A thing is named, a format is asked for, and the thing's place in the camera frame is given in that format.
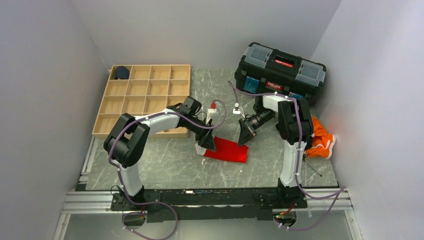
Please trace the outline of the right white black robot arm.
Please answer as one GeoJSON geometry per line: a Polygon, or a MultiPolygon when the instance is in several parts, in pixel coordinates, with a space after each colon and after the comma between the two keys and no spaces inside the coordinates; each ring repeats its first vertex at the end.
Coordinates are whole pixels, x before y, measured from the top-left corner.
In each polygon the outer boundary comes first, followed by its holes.
{"type": "Polygon", "coordinates": [[[287,208],[296,199],[304,197],[299,188],[300,169],[304,151],[314,133],[308,101],[277,95],[256,96],[253,109],[254,115],[238,120],[240,133],[237,144],[240,147],[246,144],[256,137],[259,127],[277,118],[275,127],[283,140],[284,156],[275,200],[280,207],[287,208]]]}

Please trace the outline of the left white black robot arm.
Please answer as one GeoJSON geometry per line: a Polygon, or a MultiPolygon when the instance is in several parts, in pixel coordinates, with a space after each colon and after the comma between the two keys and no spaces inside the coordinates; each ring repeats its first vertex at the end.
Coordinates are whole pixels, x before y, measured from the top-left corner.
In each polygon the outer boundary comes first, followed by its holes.
{"type": "Polygon", "coordinates": [[[138,161],[150,136],[169,129],[185,128],[195,134],[199,149],[216,151],[212,121],[197,117],[201,107],[199,101],[188,96],[183,102],[156,113],[141,117],[123,113],[118,118],[103,148],[108,153],[109,163],[117,170],[120,194],[129,209],[137,210],[145,202],[138,161]]]}

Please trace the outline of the red white underwear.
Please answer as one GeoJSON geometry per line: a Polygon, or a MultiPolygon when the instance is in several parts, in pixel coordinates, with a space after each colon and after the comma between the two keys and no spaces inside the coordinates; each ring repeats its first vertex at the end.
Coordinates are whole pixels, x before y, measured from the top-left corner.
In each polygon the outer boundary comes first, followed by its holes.
{"type": "Polygon", "coordinates": [[[243,163],[247,162],[248,149],[246,145],[238,146],[237,142],[230,141],[220,137],[213,138],[216,151],[206,149],[199,146],[197,143],[194,145],[196,152],[199,156],[211,158],[220,161],[243,163]]]}

